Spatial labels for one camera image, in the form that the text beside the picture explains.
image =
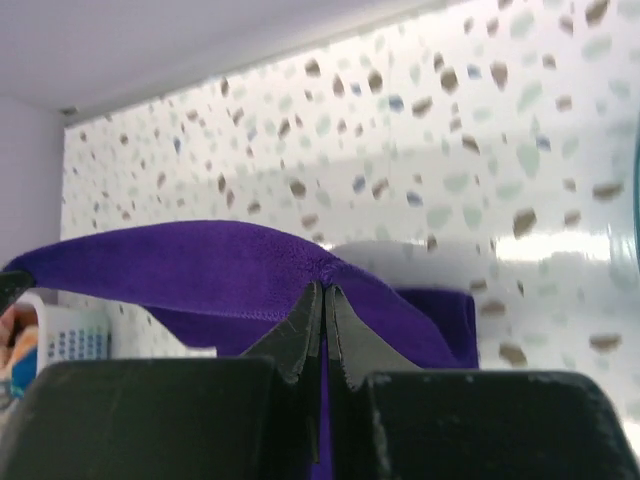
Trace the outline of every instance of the purple cloth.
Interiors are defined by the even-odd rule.
[[[17,257],[40,287],[144,306],[190,347],[237,355],[285,318],[305,286],[340,285],[358,316],[423,368],[476,368],[473,299],[442,289],[394,290],[314,243],[230,221],[176,222],[81,237]],[[323,370],[322,464],[330,477]]]

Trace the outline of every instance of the white wall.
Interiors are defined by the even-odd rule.
[[[0,97],[0,265],[60,238],[62,116]]]

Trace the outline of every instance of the speckled pattern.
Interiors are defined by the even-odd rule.
[[[470,289],[485,368],[585,372],[635,441],[639,28],[640,0],[471,1],[76,126],[63,238],[238,219]],[[116,356],[188,353],[108,308]]]

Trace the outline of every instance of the purple fabric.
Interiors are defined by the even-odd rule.
[[[473,299],[442,289],[394,290],[314,243],[230,221],[177,222],[81,237],[26,253],[40,287],[144,306],[190,347],[237,355],[285,318],[305,286],[340,285],[358,316],[423,368],[476,368]],[[314,479],[331,478],[326,369]]]

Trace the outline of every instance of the brown spot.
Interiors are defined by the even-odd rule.
[[[487,281],[483,278],[481,280],[473,280],[469,284],[469,290],[473,293],[480,293],[487,290]]]
[[[220,174],[218,175],[218,191],[222,193],[225,188],[227,188],[227,179],[224,178],[223,174]]]
[[[433,69],[438,72],[442,67],[444,67],[444,59],[442,58],[442,54],[437,52],[433,56]]]
[[[278,138],[283,139],[291,131],[291,124],[288,118],[283,118],[280,122],[280,128],[278,128]]]
[[[422,118],[427,113],[429,113],[429,110],[431,110],[432,106],[433,100],[431,99],[431,97],[421,98],[420,100],[416,100],[413,103],[413,105],[411,106],[411,112],[413,113],[414,117]]]
[[[229,190],[227,192],[227,208],[231,208],[231,206],[233,205],[233,201],[236,199],[235,194],[233,193],[233,190]]]
[[[377,70],[373,70],[367,79],[371,93],[378,93],[382,90],[382,75]]]
[[[601,183],[593,186],[593,198],[599,202],[608,202],[613,200],[624,190],[624,184],[620,183]]]
[[[333,79],[333,94],[336,97],[344,96],[344,84],[338,75]]]
[[[560,17],[560,30],[568,33],[569,35],[573,35],[573,19],[568,17],[567,15],[563,15]]]
[[[166,181],[167,181],[167,174],[164,172],[160,172],[158,174],[158,180],[156,180],[157,187],[162,188],[162,186],[165,184]]]
[[[310,213],[308,215],[303,216],[300,219],[300,223],[302,223],[302,226],[307,230],[311,230],[316,225],[316,223],[318,223],[318,220],[319,220],[319,217],[317,213]]]
[[[591,335],[589,345],[598,353],[609,353],[617,349],[622,343],[622,337],[617,333]]]
[[[427,252],[432,252],[436,248],[438,248],[438,240],[435,235],[429,235],[427,237]]]
[[[573,178],[565,178],[562,181],[562,186],[564,187],[565,190],[569,192],[576,191],[576,181]]]
[[[565,227],[575,227],[581,219],[582,214],[579,210],[569,210],[564,214],[564,225]]]
[[[501,317],[507,313],[507,307],[500,300],[488,300],[480,306],[481,317]]]
[[[259,211],[260,211],[260,202],[258,202],[257,200],[254,200],[253,202],[251,202],[247,207],[247,213],[249,215],[258,213]]]
[[[551,55],[550,53],[547,53],[545,55],[542,56],[542,66],[544,68],[548,68],[549,70],[555,70],[556,69],[556,59],[553,55]]]
[[[305,64],[304,71],[307,72],[307,75],[310,77],[319,77],[320,65],[318,65],[318,62],[315,58],[312,58]]]
[[[609,8],[609,0],[595,0],[591,5],[587,7],[585,11],[585,19],[587,20],[587,25],[590,27],[595,27],[596,25],[600,25],[602,19],[607,13],[607,9]]]
[[[501,343],[499,350],[500,358],[509,362],[512,367],[526,367],[527,357],[518,345]]]
[[[382,193],[389,188],[389,180],[387,178],[383,178],[376,182],[371,188],[371,193],[373,193],[373,198],[379,200],[382,196]]]
[[[504,87],[507,85],[507,80],[509,78],[509,70],[507,69],[507,65],[503,62],[493,62],[491,64],[491,76],[493,77],[493,81],[498,86],[500,90],[504,90]]]
[[[490,37],[493,37],[498,32],[498,19],[492,18],[487,22],[487,33]]]
[[[291,193],[293,193],[293,196],[296,198],[304,198],[307,195],[307,187],[300,180],[291,180],[289,188],[291,189]]]
[[[220,80],[220,91],[222,92],[222,96],[226,97],[229,93],[229,80],[226,77],[223,77]]]
[[[572,107],[573,101],[571,100],[571,95],[561,95],[556,98],[556,109],[558,109],[559,112],[566,112],[571,110]]]
[[[440,85],[448,94],[452,94],[458,88],[458,77],[453,68],[446,68],[440,75]]]
[[[235,111],[235,113],[233,114],[233,116],[231,117],[231,120],[233,120],[233,124],[237,127],[238,123],[240,122],[240,120],[242,119],[242,117],[244,117],[244,109],[239,108],[238,110]]]
[[[464,33],[469,33],[473,28],[473,18],[469,17],[464,21]]]
[[[538,221],[536,212],[532,208],[527,208],[516,212],[513,217],[513,236],[518,239],[527,235]]]
[[[452,119],[449,122],[449,130],[453,133],[456,130],[460,130],[462,128],[462,120],[459,117]]]
[[[471,135],[462,135],[462,146],[467,150],[480,155],[480,147],[478,146],[478,142],[476,142],[476,139]]]

